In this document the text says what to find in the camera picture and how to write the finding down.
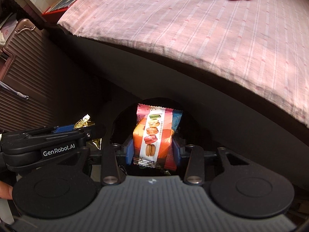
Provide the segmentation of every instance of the black circular disc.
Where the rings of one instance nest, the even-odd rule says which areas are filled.
[[[231,214],[263,219],[284,213],[292,203],[294,188],[270,170],[233,166],[212,181],[210,195]]]
[[[75,167],[52,165],[21,178],[12,195],[22,213],[35,218],[56,219],[84,209],[96,193],[93,180]]]

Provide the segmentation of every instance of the macaron snack wrapper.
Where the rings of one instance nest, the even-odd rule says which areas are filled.
[[[137,126],[133,132],[136,165],[176,170],[172,137],[180,123],[182,111],[138,104]]]

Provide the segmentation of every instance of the suitcase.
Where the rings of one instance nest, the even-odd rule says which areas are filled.
[[[3,47],[0,81],[29,96],[0,87],[4,131],[71,124],[98,110],[100,86],[28,19],[19,21]]]

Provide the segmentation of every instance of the gray cord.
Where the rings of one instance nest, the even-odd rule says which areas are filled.
[[[20,93],[19,91],[15,91],[13,88],[9,87],[7,84],[3,83],[0,81],[0,86],[2,86],[3,88],[11,91],[12,93],[16,94],[18,97],[22,98],[22,99],[29,99],[29,96],[26,96],[22,93]]]

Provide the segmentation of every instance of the striped bed sheet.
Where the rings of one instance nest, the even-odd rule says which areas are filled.
[[[212,72],[309,126],[308,0],[78,0],[58,25]]]

